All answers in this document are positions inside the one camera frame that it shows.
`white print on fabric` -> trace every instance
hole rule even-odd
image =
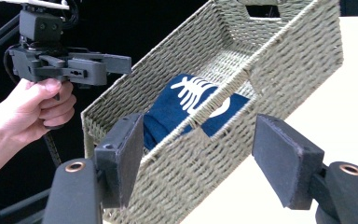
[[[195,111],[195,106],[199,103],[202,94],[211,87],[215,87],[214,84],[208,83],[202,78],[192,77],[189,81],[187,81],[187,77],[184,77],[181,82],[171,85],[171,89],[176,89],[179,87],[183,87],[183,89],[179,92],[178,98],[182,99],[180,105],[183,106],[183,110],[188,114],[193,114]],[[209,118],[213,118],[225,113],[229,108],[230,100],[229,97],[223,102],[222,106],[217,108]]]

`human hand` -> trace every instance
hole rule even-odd
[[[71,82],[49,78],[38,83],[22,79],[0,104],[0,133],[19,149],[48,132],[46,126],[66,123],[75,113]],[[60,95],[60,101],[53,99]]]

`wicker basket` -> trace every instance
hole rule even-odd
[[[281,17],[250,17],[247,5],[276,5]],[[83,111],[86,157],[119,118],[147,111],[178,74],[219,88],[144,156],[130,206],[103,218],[183,220],[250,154],[257,113],[285,119],[342,65],[338,16],[338,0],[211,0],[152,49]],[[200,125],[233,92],[250,103],[206,136]],[[181,134],[188,125],[193,131]]]

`navy blue cloth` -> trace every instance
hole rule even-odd
[[[200,77],[187,74],[174,77],[161,92],[150,110],[145,113],[145,147],[149,150],[153,149],[216,89],[217,86]],[[201,125],[202,130],[208,136],[214,135],[248,101],[248,98],[241,95],[231,95]],[[191,127],[188,126],[183,133],[190,131]]]

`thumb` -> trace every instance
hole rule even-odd
[[[34,110],[42,101],[54,97],[61,88],[61,82],[54,78],[49,78],[37,83],[22,79],[8,98],[17,102],[20,111]]]

